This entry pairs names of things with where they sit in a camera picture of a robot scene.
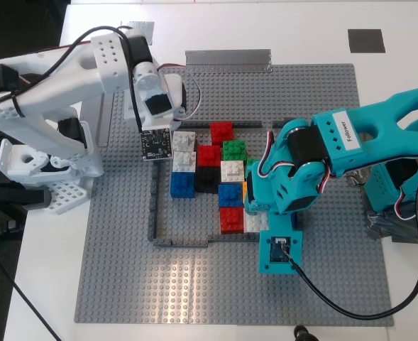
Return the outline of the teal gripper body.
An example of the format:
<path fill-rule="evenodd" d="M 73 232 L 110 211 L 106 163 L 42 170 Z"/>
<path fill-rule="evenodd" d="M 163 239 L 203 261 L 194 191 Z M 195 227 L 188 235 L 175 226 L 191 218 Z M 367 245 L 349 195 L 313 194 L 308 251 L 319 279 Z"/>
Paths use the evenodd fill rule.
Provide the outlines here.
<path fill-rule="evenodd" d="M 308 209 L 320 197 L 325 182 L 325 163 L 297 167 L 291 161 L 259 160 L 246 170 L 245 212 L 289 218 Z"/>

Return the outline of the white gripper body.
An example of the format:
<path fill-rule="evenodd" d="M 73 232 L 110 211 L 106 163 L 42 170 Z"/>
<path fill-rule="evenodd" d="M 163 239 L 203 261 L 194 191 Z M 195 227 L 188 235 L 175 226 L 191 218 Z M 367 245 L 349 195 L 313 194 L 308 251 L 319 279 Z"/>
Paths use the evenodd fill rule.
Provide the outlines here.
<path fill-rule="evenodd" d="M 180 126 L 186 109 L 179 75 L 160 73 L 154 63 L 139 63 L 133 69 L 133 88 L 142 131 Z"/>

